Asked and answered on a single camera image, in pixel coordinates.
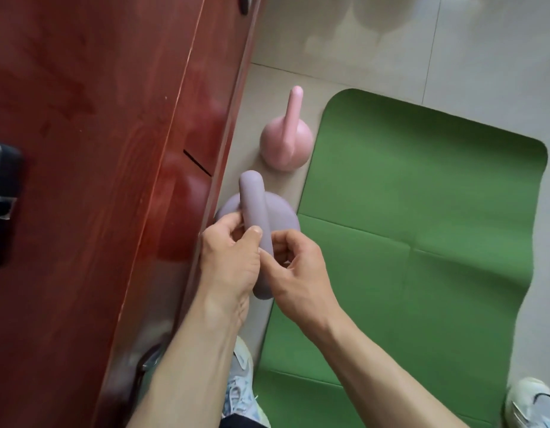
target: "pink kettlebell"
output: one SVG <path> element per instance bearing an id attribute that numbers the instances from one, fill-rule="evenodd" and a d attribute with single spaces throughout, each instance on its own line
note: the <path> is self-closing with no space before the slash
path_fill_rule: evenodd
<path id="1" fill-rule="evenodd" d="M 296 85 L 289 95 L 287 113 L 271 120 L 261 132 L 261 156 L 279 171 L 296 170 L 313 152 L 313 133 L 299 118 L 302 101 L 303 89 Z"/>

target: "hand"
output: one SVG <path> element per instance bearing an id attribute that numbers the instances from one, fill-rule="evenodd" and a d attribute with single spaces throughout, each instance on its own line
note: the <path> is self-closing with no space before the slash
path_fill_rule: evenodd
<path id="1" fill-rule="evenodd" d="M 240 212 L 230 213 L 203 232 L 198 289 L 223 314 L 235 314 L 239 326 L 247 317 L 249 293 L 259 275 L 262 235 L 261 228 L 252 226 L 242 236 L 242 222 Z"/>
<path id="2" fill-rule="evenodd" d="M 342 312 L 321 248 L 297 230 L 275 231 L 271 239 L 274 257 L 261 249 L 261 269 L 281 311 L 312 340 Z M 287 268 L 281 265 L 289 261 Z"/>

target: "white sneaker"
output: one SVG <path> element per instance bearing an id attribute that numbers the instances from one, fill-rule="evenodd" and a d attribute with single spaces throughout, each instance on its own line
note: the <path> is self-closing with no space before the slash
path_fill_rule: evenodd
<path id="1" fill-rule="evenodd" d="M 237 337 L 221 416 L 225 418 L 231 414 L 239 414 L 271 428 L 267 416 L 253 395 L 252 386 L 253 358 L 243 339 Z"/>
<path id="2" fill-rule="evenodd" d="M 538 399 L 547 402 L 538 406 Z M 531 377 L 519 381 L 507 393 L 505 420 L 509 428 L 550 428 L 550 388 Z"/>

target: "purple kettlebell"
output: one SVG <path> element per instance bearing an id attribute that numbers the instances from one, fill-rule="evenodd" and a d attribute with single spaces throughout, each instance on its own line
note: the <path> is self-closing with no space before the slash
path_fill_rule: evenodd
<path id="1" fill-rule="evenodd" d="M 247 230 L 257 225 L 263 230 L 259 246 L 273 255 L 271 231 L 300 230 L 299 219 L 291 205 L 272 192 L 265 192 L 263 177 L 257 171 L 246 171 L 239 179 L 240 193 L 235 194 L 217 211 L 216 221 L 237 210 L 243 213 L 243 226 Z M 253 294 L 262 300 L 271 299 L 271 288 L 263 273 L 253 287 Z"/>

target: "green yoga mat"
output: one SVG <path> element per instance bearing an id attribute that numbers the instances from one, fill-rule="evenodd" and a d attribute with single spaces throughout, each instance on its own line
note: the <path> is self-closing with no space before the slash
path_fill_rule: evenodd
<path id="1" fill-rule="evenodd" d="M 357 325 L 471 427 L 499 419 L 546 162 L 536 140 L 355 89 L 322 118 L 301 228 Z M 362 426 L 276 306 L 254 389 L 275 428 Z"/>

